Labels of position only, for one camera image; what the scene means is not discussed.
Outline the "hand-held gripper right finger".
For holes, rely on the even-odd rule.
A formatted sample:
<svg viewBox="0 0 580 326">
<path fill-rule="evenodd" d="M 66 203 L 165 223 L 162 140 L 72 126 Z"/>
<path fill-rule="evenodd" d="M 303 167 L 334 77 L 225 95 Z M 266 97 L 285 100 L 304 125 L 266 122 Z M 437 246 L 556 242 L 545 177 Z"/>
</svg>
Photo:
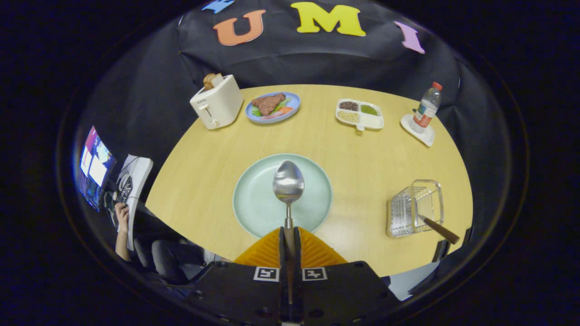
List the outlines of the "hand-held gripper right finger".
<svg viewBox="0 0 580 326">
<path fill-rule="evenodd" d="M 390 325 L 401 301 L 365 261 L 347 262 L 296 227 L 294 305 L 305 326 Z"/>
</svg>

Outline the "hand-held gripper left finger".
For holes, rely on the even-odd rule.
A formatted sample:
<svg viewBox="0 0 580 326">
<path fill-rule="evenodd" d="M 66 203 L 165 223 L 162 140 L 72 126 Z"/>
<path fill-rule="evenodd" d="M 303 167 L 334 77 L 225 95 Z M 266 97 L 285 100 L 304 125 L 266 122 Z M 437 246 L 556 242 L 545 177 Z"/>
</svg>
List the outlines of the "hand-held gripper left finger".
<svg viewBox="0 0 580 326">
<path fill-rule="evenodd" d="M 277 326 L 285 286 L 283 231 L 270 231 L 232 262 L 208 264 L 190 283 L 188 307 L 228 326 Z"/>
</svg>

